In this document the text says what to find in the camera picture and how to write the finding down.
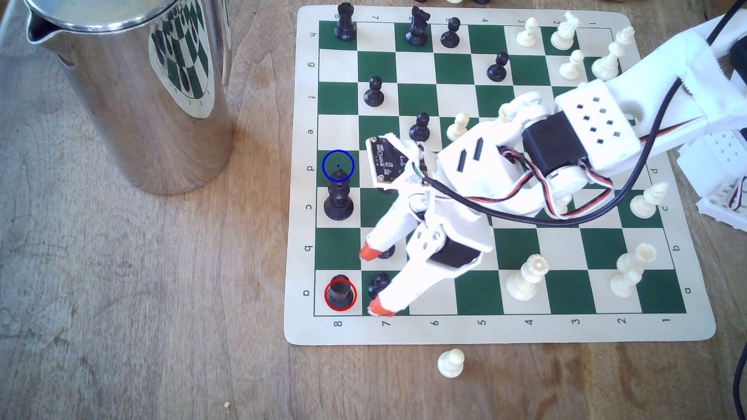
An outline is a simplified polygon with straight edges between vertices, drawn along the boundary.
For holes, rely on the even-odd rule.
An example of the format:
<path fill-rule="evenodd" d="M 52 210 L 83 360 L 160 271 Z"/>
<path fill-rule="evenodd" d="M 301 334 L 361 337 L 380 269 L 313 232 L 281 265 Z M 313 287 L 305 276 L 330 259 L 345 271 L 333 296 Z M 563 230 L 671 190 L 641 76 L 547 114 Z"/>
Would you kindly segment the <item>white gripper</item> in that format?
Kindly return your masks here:
<path fill-rule="evenodd" d="M 366 236 L 359 257 L 389 253 L 416 228 L 406 244 L 408 261 L 368 305 L 372 316 L 391 317 L 447 277 L 471 270 L 495 249 L 487 210 L 527 215 L 519 209 L 532 172 L 512 154 L 525 122 L 477 124 L 441 152 L 409 142 L 405 174 L 412 192 L 400 195 Z"/>

